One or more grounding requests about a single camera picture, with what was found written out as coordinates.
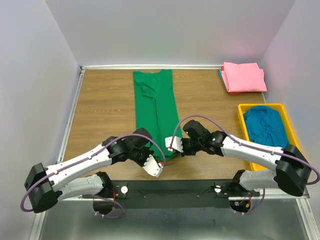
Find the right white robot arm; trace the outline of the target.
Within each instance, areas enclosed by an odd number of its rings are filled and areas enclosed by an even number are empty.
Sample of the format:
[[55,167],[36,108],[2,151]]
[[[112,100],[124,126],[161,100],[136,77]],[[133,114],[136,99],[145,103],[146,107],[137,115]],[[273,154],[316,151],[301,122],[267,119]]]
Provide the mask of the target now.
[[172,147],[185,156],[199,151],[209,155],[239,158],[263,166],[264,170],[239,170],[230,183],[230,191],[241,196],[254,189],[277,188],[301,197],[311,168],[300,150],[291,144],[273,147],[237,138],[223,131],[209,132],[200,122],[190,120],[183,126],[187,138],[175,137]]

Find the green t shirt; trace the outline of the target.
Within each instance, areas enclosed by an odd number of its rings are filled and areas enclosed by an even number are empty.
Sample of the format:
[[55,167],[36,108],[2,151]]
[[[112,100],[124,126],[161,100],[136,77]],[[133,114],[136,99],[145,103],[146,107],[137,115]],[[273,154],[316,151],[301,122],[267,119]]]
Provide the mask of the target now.
[[133,72],[136,128],[146,129],[153,141],[154,157],[167,161],[175,157],[168,151],[165,138],[171,137],[179,123],[178,111],[173,89],[173,73],[170,69],[159,72]]

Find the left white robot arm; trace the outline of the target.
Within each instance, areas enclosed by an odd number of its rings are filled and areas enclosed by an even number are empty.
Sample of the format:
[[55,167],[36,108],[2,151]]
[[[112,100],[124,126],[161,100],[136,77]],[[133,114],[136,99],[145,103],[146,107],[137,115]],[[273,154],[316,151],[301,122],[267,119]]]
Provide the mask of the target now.
[[42,213],[72,197],[93,197],[108,201],[110,209],[119,207],[118,192],[110,177],[100,168],[131,160],[152,177],[159,177],[163,164],[156,160],[149,132],[139,128],[132,134],[111,136],[95,148],[68,161],[44,166],[35,164],[25,180],[23,212]]

